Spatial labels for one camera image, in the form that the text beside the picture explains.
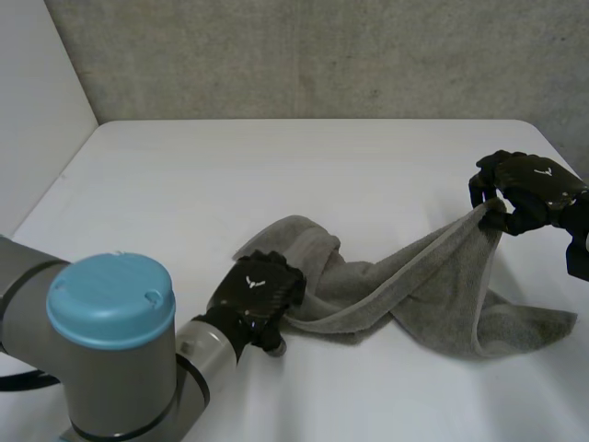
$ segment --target blue cap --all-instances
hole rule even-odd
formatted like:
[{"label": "blue cap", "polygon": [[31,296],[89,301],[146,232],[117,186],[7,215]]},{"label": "blue cap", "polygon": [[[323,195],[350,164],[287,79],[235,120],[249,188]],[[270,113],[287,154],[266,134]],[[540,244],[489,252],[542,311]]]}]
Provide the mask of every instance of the blue cap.
[{"label": "blue cap", "polygon": [[162,264],[134,253],[102,254],[65,267],[47,296],[47,315],[64,338],[99,350],[128,350],[173,323],[176,300]]}]

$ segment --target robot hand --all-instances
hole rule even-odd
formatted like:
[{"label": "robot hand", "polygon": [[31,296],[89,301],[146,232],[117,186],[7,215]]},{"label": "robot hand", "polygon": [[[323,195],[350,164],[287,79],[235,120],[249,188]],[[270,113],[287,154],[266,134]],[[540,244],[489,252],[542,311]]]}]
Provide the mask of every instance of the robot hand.
[{"label": "robot hand", "polygon": [[303,273],[273,251],[255,251],[241,258],[229,271],[209,301],[206,316],[228,314],[237,318],[242,338],[269,355],[280,356],[286,343],[279,321],[291,305],[305,296]]},{"label": "robot hand", "polygon": [[589,187],[567,169],[548,158],[513,154],[500,150],[477,163],[480,172],[468,183],[473,207],[497,195],[515,207],[512,214],[489,211],[481,220],[482,227],[519,235],[560,223],[563,209],[574,204],[580,196],[589,196]]}]

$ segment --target white table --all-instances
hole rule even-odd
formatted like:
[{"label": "white table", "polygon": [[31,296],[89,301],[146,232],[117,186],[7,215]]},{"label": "white table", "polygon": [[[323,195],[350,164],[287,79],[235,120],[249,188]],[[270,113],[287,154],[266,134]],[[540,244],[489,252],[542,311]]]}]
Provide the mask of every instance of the white table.
[{"label": "white table", "polygon": [[[469,210],[475,162],[498,149],[563,160],[517,121],[112,122],[53,184],[15,240],[68,260],[104,251],[167,266],[177,324],[204,310],[234,250],[306,215],[348,260],[379,260]],[[568,235],[504,237],[491,286],[515,302],[580,314],[531,354],[465,362],[391,324],[355,347],[287,337],[281,360],[246,352],[187,441],[585,441],[589,285],[566,274]],[[23,365],[0,359],[3,374]],[[0,395],[0,440],[52,440],[61,387]]]}]

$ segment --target crumpled towel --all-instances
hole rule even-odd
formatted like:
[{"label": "crumpled towel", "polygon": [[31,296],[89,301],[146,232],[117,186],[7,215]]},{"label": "crumpled towel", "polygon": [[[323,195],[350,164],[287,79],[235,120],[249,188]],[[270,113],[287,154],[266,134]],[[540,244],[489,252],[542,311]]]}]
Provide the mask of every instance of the crumpled towel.
[{"label": "crumpled towel", "polygon": [[340,240],[302,216],[262,230],[234,259],[254,250],[283,254],[307,278],[300,308],[284,316],[293,327],[321,335],[365,337],[388,315],[418,343],[462,357],[532,352],[571,333],[577,315],[516,306],[489,290],[501,232],[482,230],[493,199],[381,262],[346,262]]}]

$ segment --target white logo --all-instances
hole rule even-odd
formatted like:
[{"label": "white logo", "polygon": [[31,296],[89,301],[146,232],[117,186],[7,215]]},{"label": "white logo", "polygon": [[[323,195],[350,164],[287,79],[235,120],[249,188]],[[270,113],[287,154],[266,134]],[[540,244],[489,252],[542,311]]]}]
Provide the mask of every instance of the white logo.
[{"label": "white logo", "polygon": [[266,281],[260,281],[259,283],[254,283],[249,276],[246,276],[246,283],[248,283],[249,288],[259,287],[260,285],[266,284]]},{"label": "white logo", "polygon": [[552,176],[552,168],[549,168],[548,170],[535,170],[534,171],[536,173],[541,173],[542,175],[548,175],[549,177]]}]

